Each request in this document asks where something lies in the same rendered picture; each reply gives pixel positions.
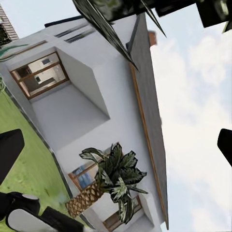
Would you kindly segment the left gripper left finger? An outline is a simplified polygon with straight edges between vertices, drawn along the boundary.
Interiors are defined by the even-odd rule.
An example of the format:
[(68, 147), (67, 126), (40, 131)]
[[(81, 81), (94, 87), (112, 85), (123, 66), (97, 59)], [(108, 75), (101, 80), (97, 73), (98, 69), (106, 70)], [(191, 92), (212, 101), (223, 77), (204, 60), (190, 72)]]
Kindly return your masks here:
[(0, 134), (0, 185), (3, 183), (24, 147), (25, 142), (21, 129)]

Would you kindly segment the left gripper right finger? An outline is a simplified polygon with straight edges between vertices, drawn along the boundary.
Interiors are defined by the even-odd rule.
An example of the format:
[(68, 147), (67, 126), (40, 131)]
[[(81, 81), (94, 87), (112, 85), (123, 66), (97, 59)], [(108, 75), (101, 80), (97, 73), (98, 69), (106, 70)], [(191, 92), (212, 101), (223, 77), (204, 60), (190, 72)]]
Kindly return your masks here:
[(221, 129), (218, 136), (217, 145), (232, 166), (232, 130)]

